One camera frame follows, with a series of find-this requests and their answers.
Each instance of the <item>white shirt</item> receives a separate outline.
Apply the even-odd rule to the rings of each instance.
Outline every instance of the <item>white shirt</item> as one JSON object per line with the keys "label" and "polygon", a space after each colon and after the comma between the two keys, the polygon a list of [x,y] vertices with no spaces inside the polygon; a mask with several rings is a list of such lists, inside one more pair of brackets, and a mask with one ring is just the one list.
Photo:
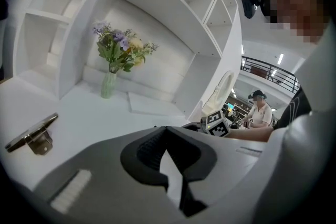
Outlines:
{"label": "white shirt", "polygon": [[255,124],[262,124],[262,122],[266,122],[267,125],[269,125],[272,120],[272,109],[268,104],[265,104],[259,110],[257,105],[253,105],[248,116],[252,116],[253,123]]}

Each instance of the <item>black sleeve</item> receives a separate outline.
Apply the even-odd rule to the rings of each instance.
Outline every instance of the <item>black sleeve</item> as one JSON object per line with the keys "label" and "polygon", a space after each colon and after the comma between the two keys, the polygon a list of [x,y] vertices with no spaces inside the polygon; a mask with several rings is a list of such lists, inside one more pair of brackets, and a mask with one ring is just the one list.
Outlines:
{"label": "black sleeve", "polygon": [[311,111],[308,99],[302,88],[294,95],[289,105],[286,107],[281,119],[273,127],[274,130],[288,126],[294,119]]}

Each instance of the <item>flower bouquet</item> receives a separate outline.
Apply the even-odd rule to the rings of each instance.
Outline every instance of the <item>flower bouquet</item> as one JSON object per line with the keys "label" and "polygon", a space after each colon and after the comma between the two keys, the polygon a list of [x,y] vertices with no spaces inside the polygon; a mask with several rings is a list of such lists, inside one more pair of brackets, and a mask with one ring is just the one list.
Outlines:
{"label": "flower bouquet", "polygon": [[142,61],[145,63],[145,56],[156,51],[158,45],[151,42],[143,44],[131,29],[122,32],[112,29],[106,22],[96,23],[93,32],[99,36],[97,42],[99,56],[109,63],[109,72],[105,75],[101,86],[101,96],[110,98],[116,86],[117,72],[119,70],[131,72],[134,66],[141,65]]}

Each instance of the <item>yellow flower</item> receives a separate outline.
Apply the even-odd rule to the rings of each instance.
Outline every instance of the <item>yellow flower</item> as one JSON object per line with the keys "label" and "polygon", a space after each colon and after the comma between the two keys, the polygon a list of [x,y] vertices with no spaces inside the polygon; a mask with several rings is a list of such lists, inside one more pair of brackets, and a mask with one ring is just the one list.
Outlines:
{"label": "yellow flower", "polygon": [[139,57],[139,58],[136,58],[136,60],[134,61],[134,65],[135,66],[140,66],[142,64],[142,58]]}
{"label": "yellow flower", "polygon": [[138,38],[132,38],[130,40],[130,45],[134,49],[142,49],[143,48],[143,44],[142,44],[141,40],[139,40]]}

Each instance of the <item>railing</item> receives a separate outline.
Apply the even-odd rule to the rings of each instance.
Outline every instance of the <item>railing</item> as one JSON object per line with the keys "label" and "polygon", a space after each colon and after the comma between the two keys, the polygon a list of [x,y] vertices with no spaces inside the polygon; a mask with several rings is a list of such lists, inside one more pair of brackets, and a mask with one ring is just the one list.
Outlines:
{"label": "railing", "polygon": [[241,58],[240,69],[242,71],[265,78],[293,93],[296,93],[300,88],[294,74],[267,62],[245,56]]}

